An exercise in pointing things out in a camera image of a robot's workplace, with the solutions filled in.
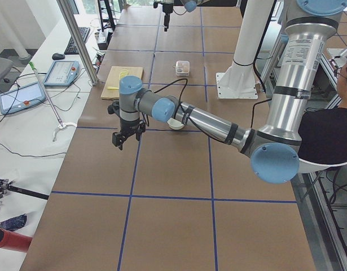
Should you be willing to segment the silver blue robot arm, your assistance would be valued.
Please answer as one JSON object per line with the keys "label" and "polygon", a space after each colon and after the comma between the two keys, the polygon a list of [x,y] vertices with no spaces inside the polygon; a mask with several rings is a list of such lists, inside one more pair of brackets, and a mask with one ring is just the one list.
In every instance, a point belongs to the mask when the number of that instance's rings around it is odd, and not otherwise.
{"label": "silver blue robot arm", "polygon": [[236,147],[249,157],[254,173],[268,183],[291,180],[299,171],[298,127],[310,98],[324,44],[338,28],[347,1],[292,1],[286,12],[288,43],[276,82],[266,124],[243,129],[237,124],[182,102],[160,96],[142,86],[136,76],[120,80],[119,101],[108,107],[120,118],[120,131],[112,135],[116,147],[146,129],[144,113],[157,121],[170,119],[191,124],[214,139]]}

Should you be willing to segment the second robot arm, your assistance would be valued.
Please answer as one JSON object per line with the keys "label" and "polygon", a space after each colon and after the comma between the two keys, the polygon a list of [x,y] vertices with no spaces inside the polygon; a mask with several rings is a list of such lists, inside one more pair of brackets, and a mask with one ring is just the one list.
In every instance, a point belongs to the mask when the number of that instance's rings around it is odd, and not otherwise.
{"label": "second robot arm", "polygon": [[155,0],[153,7],[158,8],[162,5],[162,12],[164,13],[164,31],[169,29],[170,15],[174,12],[175,6],[184,7],[186,12],[193,12],[197,7],[240,7],[241,1],[234,0]]}

